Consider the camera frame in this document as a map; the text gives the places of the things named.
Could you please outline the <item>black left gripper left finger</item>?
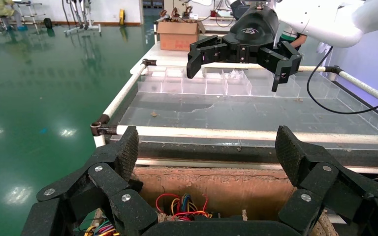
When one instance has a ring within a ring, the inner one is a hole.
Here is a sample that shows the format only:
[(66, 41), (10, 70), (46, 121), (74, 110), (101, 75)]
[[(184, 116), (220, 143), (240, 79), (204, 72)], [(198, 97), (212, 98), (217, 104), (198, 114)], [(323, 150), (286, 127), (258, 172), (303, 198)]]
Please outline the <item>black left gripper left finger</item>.
[(137, 129), (129, 126), (119, 141), (98, 147), (81, 168), (42, 188), (21, 234), (71, 236), (100, 209), (119, 233), (143, 235), (158, 215), (129, 183), (138, 145)]

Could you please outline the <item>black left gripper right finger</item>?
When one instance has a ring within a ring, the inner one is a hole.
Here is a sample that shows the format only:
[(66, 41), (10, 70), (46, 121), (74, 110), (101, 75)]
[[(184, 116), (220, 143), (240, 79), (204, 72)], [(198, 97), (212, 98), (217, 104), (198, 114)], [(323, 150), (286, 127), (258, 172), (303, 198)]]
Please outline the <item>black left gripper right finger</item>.
[(281, 222), (305, 236), (328, 208), (357, 224), (360, 236), (378, 236), (378, 182), (344, 167), (324, 147), (300, 141), (287, 126), (278, 128), (275, 149), (296, 187)]

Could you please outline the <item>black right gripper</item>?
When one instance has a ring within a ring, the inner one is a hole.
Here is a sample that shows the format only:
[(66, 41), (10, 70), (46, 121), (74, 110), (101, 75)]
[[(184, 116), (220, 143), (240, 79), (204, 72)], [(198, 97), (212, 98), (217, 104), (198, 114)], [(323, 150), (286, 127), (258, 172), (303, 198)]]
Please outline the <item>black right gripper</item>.
[(187, 77), (192, 79), (202, 65), (213, 62), (255, 63), (274, 74), (271, 92), (298, 72), (301, 54), (287, 41), (273, 48), (279, 26), (274, 9), (251, 7), (222, 38), (209, 36), (190, 45)]

